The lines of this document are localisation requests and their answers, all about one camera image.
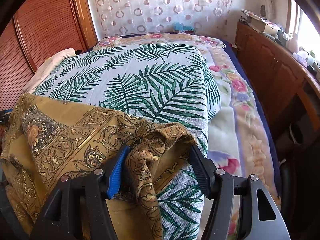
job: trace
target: brown wooden sideboard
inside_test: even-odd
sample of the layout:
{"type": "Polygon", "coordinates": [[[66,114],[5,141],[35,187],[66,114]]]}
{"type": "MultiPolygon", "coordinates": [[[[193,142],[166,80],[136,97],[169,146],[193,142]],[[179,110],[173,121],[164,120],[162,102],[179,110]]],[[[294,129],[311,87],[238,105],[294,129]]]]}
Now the brown wooden sideboard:
{"type": "Polygon", "coordinates": [[[308,147],[320,135],[320,85],[287,49],[238,22],[237,58],[257,93],[276,140],[290,123],[308,114],[314,134],[308,147]]]}

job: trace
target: brown patterned cloth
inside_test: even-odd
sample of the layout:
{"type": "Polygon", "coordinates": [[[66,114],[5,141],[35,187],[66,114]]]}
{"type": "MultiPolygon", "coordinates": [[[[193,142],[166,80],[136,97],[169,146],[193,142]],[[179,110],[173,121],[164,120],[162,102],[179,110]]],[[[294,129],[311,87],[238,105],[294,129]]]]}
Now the brown patterned cloth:
{"type": "Polygon", "coordinates": [[[133,149],[121,189],[107,201],[113,226],[120,240],[162,239],[156,194],[196,144],[183,125],[31,94],[20,97],[9,123],[1,161],[8,199],[28,234],[62,175],[93,171],[125,143],[133,149]]]}

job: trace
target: slatted wooden panel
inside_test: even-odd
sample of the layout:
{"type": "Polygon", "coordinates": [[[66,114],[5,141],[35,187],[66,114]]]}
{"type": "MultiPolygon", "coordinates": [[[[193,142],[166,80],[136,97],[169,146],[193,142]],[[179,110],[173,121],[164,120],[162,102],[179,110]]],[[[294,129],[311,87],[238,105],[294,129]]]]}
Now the slatted wooden panel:
{"type": "Polygon", "coordinates": [[[11,20],[0,37],[0,110],[15,105],[32,76],[11,20]]]}
{"type": "Polygon", "coordinates": [[[22,36],[37,67],[63,49],[85,51],[70,0],[26,0],[19,8],[17,17],[22,36]]]}

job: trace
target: purple flower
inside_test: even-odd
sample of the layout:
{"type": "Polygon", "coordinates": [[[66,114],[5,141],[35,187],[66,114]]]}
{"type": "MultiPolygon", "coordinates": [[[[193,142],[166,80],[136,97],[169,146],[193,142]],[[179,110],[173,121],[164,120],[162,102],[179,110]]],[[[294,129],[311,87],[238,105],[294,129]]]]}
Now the purple flower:
{"type": "Polygon", "coordinates": [[[247,95],[247,93],[243,94],[243,93],[237,93],[236,94],[236,100],[237,101],[241,101],[241,102],[246,102],[246,101],[249,101],[250,98],[249,96],[247,95]]]}

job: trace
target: blue gripper pad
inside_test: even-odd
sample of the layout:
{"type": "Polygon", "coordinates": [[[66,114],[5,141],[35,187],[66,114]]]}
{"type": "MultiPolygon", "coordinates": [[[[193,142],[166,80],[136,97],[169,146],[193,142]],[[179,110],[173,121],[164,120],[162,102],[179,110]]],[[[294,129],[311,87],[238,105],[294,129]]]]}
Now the blue gripper pad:
{"type": "Polygon", "coordinates": [[[119,192],[120,185],[121,185],[121,172],[122,172],[122,167],[124,165],[124,160],[127,157],[128,153],[130,152],[130,147],[125,146],[123,150],[116,158],[118,159],[116,161],[115,166],[113,167],[113,170],[111,171],[111,174],[109,176],[109,188],[107,193],[107,196],[109,199],[111,199],[115,194],[119,192]]]}

